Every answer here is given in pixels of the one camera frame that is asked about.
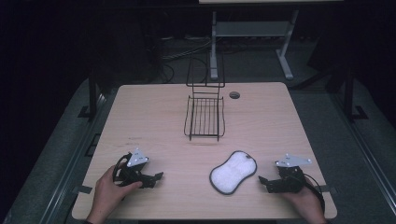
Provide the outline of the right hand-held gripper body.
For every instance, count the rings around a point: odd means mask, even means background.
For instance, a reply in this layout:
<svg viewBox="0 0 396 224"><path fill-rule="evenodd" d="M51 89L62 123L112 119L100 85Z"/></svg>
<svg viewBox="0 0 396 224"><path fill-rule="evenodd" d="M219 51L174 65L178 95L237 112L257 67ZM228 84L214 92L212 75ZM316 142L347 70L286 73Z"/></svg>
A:
<svg viewBox="0 0 396 224"><path fill-rule="evenodd" d="M312 160L301 158L287 153L283 159L276 161L276 167L280 178L272 185L279 185L280 192L299 192L305 183L304 172L301 165L311 164Z"/></svg>

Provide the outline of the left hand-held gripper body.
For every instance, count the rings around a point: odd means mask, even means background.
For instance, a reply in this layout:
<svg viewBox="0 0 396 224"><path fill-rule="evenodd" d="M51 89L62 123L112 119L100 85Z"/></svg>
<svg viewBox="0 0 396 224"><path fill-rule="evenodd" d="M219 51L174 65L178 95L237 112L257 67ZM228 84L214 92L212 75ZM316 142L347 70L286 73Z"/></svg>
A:
<svg viewBox="0 0 396 224"><path fill-rule="evenodd" d="M153 175L141 173L148 162L149 158L139 148L128 152L116 163L113 169L113 182L119 187L125 187L135 182L157 182L151 179Z"/></svg>

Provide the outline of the white sponge with dark rim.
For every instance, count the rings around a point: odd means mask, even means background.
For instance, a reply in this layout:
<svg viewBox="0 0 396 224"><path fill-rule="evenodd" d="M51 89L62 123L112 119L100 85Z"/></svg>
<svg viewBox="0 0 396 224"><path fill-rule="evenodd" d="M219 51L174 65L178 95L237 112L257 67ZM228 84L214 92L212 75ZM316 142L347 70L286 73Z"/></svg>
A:
<svg viewBox="0 0 396 224"><path fill-rule="evenodd" d="M256 161L244 151L237 150L209 175L212 187L223 195L234 194L239 185L257 171Z"/></svg>

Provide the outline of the black wire rack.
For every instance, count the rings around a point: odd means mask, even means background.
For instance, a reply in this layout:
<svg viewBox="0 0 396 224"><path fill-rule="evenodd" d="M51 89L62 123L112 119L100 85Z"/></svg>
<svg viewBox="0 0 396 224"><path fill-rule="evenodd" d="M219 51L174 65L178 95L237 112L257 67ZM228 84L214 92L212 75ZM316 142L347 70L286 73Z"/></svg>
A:
<svg viewBox="0 0 396 224"><path fill-rule="evenodd" d="M215 138L225 134L225 76L217 66L218 59L208 52L205 58L191 56L186 86L191 89L183 132L193 137Z"/></svg>

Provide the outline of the person's right hand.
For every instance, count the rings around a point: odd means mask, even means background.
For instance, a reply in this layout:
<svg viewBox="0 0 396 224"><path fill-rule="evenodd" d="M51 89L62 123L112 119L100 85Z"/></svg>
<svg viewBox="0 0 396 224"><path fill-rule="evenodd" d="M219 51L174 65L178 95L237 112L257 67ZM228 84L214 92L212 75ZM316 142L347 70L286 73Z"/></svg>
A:
<svg viewBox="0 0 396 224"><path fill-rule="evenodd" d="M297 193L282 193L281 196L292 205L306 222L309 220L326 220L319 199L307 187L303 187Z"/></svg>

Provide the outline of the person's left hand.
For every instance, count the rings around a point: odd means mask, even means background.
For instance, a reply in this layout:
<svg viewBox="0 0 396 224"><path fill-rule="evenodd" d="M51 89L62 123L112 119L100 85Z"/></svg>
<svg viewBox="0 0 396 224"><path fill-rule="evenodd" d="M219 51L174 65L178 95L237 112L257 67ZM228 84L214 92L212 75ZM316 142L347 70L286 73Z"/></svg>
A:
<svg viewBox="0 0 396 224"><path fill-rule="evenodd" d="M113 182L113 169L113 166L109 167L97 180L92 208L88 216L107 219L125 196L142 186L141 182L135 182L125 187L117 186Z"/></svg>

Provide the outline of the aluminium floor rail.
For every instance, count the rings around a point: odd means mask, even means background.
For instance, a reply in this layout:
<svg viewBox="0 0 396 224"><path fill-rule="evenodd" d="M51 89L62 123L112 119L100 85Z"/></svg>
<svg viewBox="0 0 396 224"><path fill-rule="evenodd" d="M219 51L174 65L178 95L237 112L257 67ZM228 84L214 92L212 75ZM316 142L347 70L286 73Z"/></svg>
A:
<svg viewBox="0 0 396 224"><path fill-rule="evenodd" d="M369 117L360 105L352 106L352 114L349 115L344 109L344 102L339 96L332 94L330 98L338 113L340 114L343 122L346 124L347 128L352 134L353 139L358 145L363 159L367 164L368 169L375 180L375 183L378 185L384 199L386 200L392 214L396 217L396 187L394 187L389 181L381 167L380 160L375 157L372 148L363 137L356 123L357 120L368 120Z"/></svg>
<svg viewBox="0 0 396 224"><path fill-rule="evenodd" d="M43 156L48 178L54 187L39 224L63 224L67 221L91 160L92 141L103 129L106 114L102 112L106 97L99 94L94 102L98 111L92 118L84 100L78 95L72 98L50 138L48 152Z"/></svg>

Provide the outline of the black metal post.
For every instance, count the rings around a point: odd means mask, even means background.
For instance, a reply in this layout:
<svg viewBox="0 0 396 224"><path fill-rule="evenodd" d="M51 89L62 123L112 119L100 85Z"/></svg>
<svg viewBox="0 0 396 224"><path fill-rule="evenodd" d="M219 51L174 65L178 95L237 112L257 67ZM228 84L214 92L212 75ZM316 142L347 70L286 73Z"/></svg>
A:
<svg viewBox="0 0 396 224"><path fill-rule="evenodd" d="M92 120L97 112L97 96L96 96L96 83L95 83L95 73L92 70L88 75L89 84L89 104L83 106L78 114L79 118L88 118Z"/></svg>
<svg viewBox="0 0 396 224"><path fill-rule="evenodd" d="M350 122L357 119L368 119L367 114L360 105L353 103L354 97L354 71L351 67L348 68L345 79L344 89L344 113Z"/></svg>

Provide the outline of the white metal stand frame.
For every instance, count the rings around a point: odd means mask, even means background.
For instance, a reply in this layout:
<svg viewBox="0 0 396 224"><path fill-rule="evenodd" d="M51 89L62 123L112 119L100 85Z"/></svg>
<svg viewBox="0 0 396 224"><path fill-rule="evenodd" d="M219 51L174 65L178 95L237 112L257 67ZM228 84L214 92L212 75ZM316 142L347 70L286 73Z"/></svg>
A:
<svg viewBox="0 0 396 224"><path fill-rule="evenodd" d="M217 59L218 37L283 37L284 42L276 50L276 56L286 80L293 80L294 76L286 59L288 46L299 15L298 10L293 10L288 21L219 21L217 12L212 13L211 49L209 51L210 77L219 78Z"/></svg>

